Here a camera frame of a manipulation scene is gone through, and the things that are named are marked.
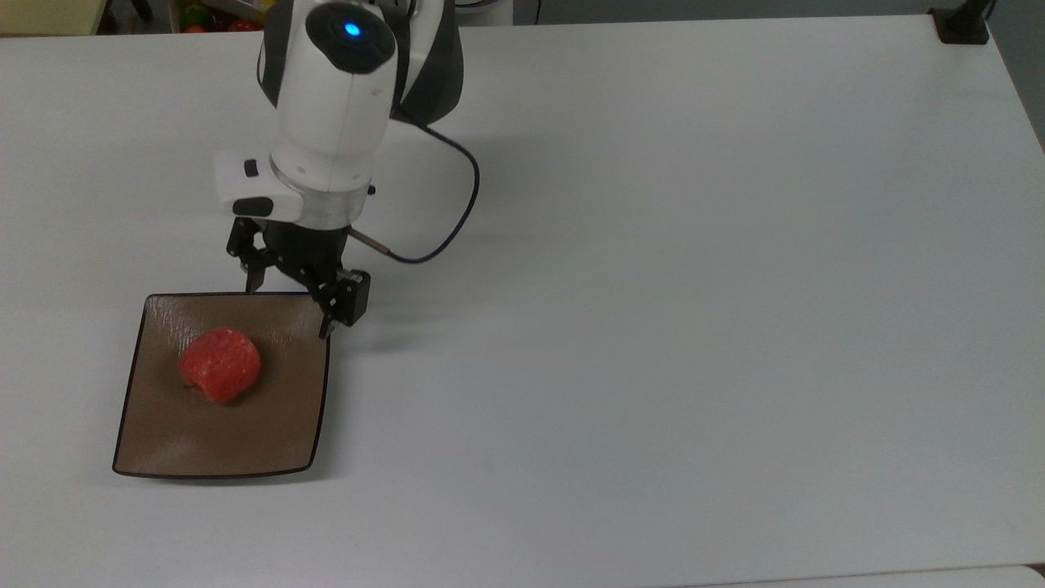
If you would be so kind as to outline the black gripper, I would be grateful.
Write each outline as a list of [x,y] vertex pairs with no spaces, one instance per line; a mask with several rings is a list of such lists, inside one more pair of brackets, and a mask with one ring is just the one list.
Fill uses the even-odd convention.
[[304,286],[323,314],[318,337],[328,339],[339,325],[352,327],[368,309],[371,275],[343,268],[349,229],[317,230],[287,222],[233,220],[225,252],[245,273],[245,292],[255,293],[276,267]]

